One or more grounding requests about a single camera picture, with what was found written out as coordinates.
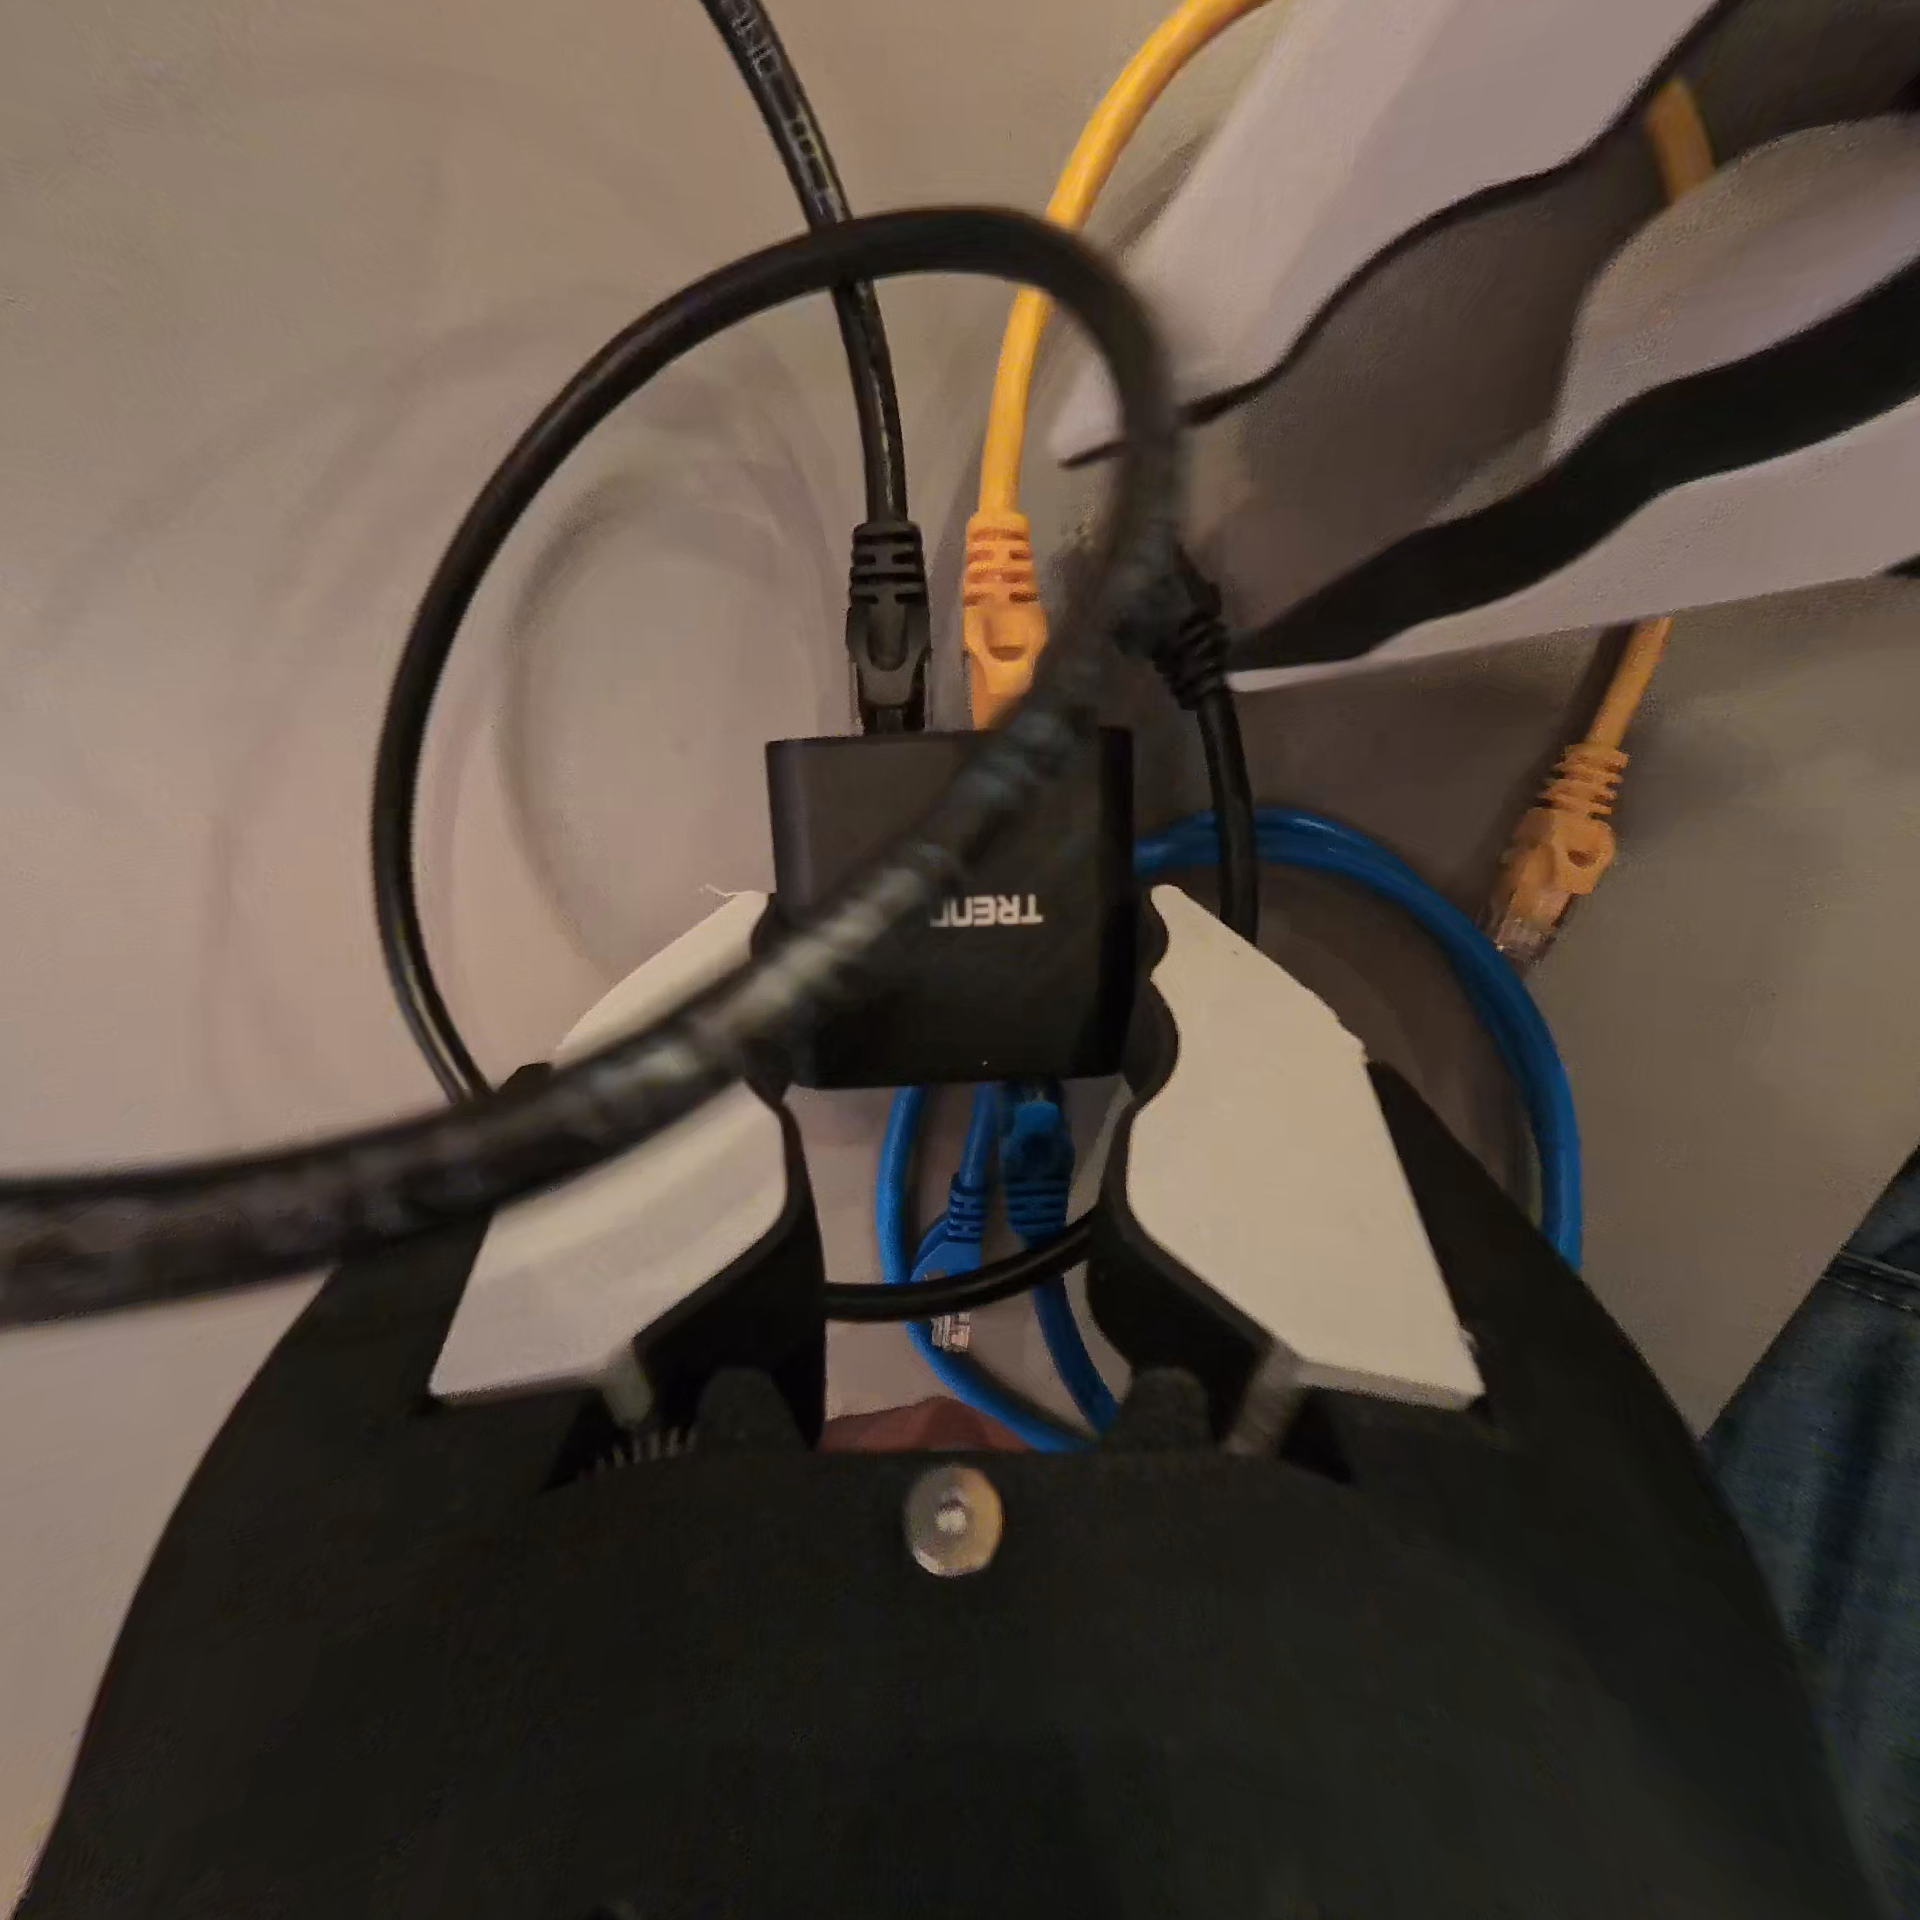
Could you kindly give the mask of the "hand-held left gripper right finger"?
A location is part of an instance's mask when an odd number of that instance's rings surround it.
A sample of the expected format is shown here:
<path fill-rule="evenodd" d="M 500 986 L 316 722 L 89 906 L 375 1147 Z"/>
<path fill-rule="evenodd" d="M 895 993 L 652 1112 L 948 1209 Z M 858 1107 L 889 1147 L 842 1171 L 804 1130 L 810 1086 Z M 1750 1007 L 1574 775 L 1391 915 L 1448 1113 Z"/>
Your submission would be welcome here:
<path fill-rule="evenodd" d="M 1483 1383 L 1370 1056 L 1268 954 L 1174 886 L 1100 1178 L 1092 1318 L 1137 1375 L 1198 1383 L 1232 1454 L 1312 1395 L 1463 1414 Z"/>

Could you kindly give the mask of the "person's jeans leg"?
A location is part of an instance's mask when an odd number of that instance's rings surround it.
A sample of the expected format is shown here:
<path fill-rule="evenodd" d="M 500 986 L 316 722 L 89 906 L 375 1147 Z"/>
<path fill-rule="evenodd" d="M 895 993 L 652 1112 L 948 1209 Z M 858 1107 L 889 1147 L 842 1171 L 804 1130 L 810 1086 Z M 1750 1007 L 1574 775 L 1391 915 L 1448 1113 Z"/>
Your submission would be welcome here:
<path fill-rule="evenodd" d="M 1784 1617 L 1889 1914 L 1918 1917 L 1918 1158 L 1705 1443 Z"/>

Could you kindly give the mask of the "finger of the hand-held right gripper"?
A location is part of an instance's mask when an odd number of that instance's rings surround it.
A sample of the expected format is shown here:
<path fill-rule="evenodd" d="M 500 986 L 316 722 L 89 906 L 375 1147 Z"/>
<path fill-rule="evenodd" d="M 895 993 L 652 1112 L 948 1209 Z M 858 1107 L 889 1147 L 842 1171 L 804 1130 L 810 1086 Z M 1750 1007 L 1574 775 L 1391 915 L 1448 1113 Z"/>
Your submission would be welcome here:
<path fill-rule="evenodd" d="M 1298 6 L 1128 259 L 1201 449 L 1548 464 L 1580 312 L 1663 198 L 1654 95 L 1800 10 Z"/>
<path fill-rule="evenodd" d="M 1918 546 L 1918 133 L 1729 162 L 1586 293 L 1540 453 L 1243 637 L 1238 691 L 1844 585 Z"/>

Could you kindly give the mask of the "black network switch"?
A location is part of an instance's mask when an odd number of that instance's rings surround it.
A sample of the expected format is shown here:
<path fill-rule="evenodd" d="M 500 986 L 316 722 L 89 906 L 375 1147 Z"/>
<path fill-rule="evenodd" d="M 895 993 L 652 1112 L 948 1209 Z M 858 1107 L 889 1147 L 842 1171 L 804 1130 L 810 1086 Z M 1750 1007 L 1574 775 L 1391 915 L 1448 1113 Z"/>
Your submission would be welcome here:
<path fill-rule="evenodd" d="M 793 737 L 763 753 L 775 895 L 756 928 L 803 923 L 915 825 L 974 737 Z M 1105 728 L 1008 824 L 879 984 L 787 1071 L 808 1091 L 1067 1081 L 1116 1072 L 1137 991 L 1135 738 Z"/>

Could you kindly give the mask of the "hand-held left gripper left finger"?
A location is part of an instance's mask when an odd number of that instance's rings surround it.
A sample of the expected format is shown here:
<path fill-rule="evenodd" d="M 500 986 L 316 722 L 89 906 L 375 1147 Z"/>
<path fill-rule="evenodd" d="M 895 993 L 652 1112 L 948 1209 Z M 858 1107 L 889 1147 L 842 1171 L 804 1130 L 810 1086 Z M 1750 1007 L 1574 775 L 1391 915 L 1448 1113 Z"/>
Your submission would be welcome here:
<path fill-rule="evenodd" d="M 427 1392 L 585 1387 L 620 1429 L 691 1426 L 714 1371 L 818 1344 L 823 1246 L 801 1130 L 732 1083 L 656 1139 L 495 1214 Z"/>

